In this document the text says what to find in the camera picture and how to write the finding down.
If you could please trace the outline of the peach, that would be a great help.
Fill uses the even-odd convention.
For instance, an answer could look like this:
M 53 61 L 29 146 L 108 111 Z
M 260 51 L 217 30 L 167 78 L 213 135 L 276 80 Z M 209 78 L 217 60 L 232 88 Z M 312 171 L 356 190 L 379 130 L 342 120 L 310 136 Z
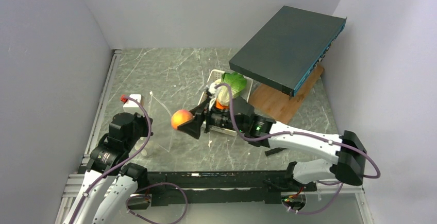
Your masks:
M 180 109 L 176 111 L 171 117 L 171 126 L 174 130 L 177 130 L 180 125 L 193 119 L 193 114 L 186 109 Z

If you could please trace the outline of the polka dot zip top bag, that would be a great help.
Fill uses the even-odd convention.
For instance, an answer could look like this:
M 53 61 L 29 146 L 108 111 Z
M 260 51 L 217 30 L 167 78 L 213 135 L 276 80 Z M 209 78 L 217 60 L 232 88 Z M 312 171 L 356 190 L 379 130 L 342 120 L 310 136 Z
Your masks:
M 152 133 L 149 142 L 140 152 L 143 157 L 157 155 L 159 152 L 170 152 L 174 129 L 171 126 L 172 112 L 159 99 L 154 96 L 153 91 L 149 92 L 150 99 L 146 111 L 153 119 Z

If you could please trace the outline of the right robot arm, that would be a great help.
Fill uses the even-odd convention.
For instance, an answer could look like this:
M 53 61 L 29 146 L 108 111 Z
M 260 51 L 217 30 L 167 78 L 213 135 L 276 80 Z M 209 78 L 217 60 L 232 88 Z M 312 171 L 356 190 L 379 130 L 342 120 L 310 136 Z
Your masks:
M 229 109 L 209 107 L 206 99 L 188 111 L 175 112 L 172 128 L 198 139 L 201 131 L 211 128 L 233 129 L 256 147 L 299 150 L 317 157 L 310 162 L 291 162 L 284 176 L 284 184 L 291 191 L 318 180 L 337 179 L 341 183 L 360 186 L 363 184 L 366 149 L 352 131 L 340 134 L 322 134 L 298 129 L 271 118 L 257 115 L 254 107 L 242 97 L 233 100 L 234 116 Z

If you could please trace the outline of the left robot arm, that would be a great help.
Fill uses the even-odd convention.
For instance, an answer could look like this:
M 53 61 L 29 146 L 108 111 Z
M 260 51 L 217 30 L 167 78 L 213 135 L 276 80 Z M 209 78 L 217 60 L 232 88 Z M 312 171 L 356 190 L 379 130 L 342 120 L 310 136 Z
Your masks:
M 64 223 L 109 223 L 133 193 L 147 189 L 147 169 L 131 163 L 137 141 L 150 138 L 152 119 L 118 113 L 90 154 L 83 182 Z

